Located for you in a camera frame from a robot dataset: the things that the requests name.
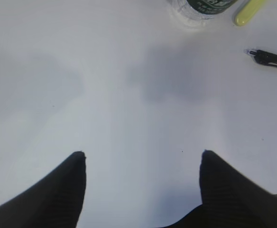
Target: white table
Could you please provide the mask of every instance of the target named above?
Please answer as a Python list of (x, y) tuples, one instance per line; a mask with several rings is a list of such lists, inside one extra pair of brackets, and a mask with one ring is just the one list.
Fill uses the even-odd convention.
[(73, 151), (87, 156), (78, 228), (171, 224), (200, 203), (204, 149), (277, 193), (277, 4), (209, 30), (165, 0), (0, 0), (0, 204)]

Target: plastic bottle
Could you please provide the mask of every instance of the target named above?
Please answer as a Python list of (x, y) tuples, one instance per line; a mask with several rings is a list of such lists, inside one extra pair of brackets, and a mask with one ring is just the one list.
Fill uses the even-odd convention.
[(172, 0), (178, 19), (188, 27), (200, 27), (223, 13), (237, 0)]

